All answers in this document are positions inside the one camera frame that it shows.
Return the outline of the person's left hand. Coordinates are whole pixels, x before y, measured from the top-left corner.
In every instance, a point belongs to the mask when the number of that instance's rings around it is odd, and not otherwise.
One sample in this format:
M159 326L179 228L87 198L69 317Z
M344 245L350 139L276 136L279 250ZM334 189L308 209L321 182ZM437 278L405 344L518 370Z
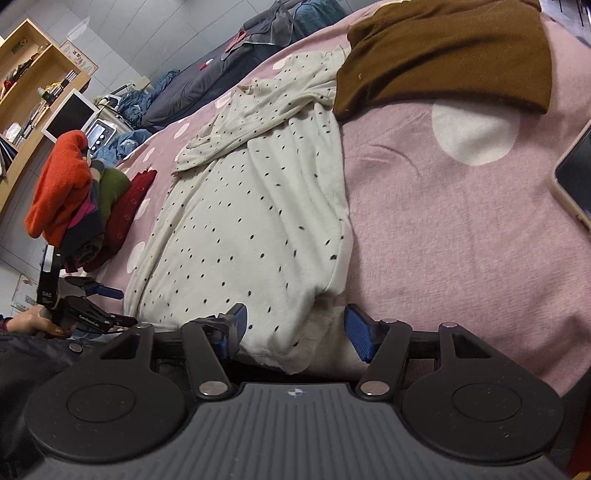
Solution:
M1 319L1 330L9 333L36 335L48 334L58 338L70 336L76 329L76 325L64 329L54 324L49 318L41 315L42 306L36 305L14 317Z

